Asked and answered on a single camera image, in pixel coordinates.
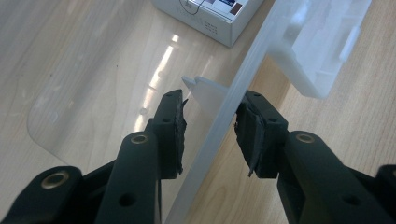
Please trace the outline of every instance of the white plastic tab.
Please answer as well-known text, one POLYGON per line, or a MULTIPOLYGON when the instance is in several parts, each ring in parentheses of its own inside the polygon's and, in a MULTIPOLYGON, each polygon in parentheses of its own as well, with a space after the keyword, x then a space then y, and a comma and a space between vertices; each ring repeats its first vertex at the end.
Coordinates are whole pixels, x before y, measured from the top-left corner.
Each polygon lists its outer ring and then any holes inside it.
POLYGON ((204 77, 196 77, 195 79, 183 77, 182 79, 204 113, 214 119, 219 113, 228 89, 204 77))

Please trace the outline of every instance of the white box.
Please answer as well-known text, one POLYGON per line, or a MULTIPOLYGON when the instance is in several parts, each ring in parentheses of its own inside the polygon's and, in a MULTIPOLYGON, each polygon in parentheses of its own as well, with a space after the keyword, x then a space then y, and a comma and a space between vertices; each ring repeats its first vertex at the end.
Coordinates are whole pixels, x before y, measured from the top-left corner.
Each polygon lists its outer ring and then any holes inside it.
POLYGON ((231 47, 263 0, 151 0, 158 9, 231 47))

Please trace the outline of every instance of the wooden surface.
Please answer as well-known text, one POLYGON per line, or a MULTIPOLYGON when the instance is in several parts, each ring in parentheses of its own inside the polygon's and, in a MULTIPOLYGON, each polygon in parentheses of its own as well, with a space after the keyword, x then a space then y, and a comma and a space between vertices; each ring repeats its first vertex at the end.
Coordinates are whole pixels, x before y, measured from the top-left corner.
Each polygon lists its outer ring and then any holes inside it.
MULTIPOLYGON (((71 164, 87 173, 113 160, 165 92, 181 88, 189 97, 182 76, 230 85, 272 3, 228 49, 150 1, 1 0, 0 217, 42 171, 71 164)), ((395 21, 393 0, 373 0, 325 100, 301 96, 269 58, 250 89, 279 109, 290 131, 316 133, 346 165, 374 175, 396 163, 395 21)), ((193 99, 185 116, 188 171, 211 119, 193 99)), ((164 183, 165 217, 183 176, 164 183)), ((230 129, 186 223, 285 222, 276 181, 248 178, 230 129)))

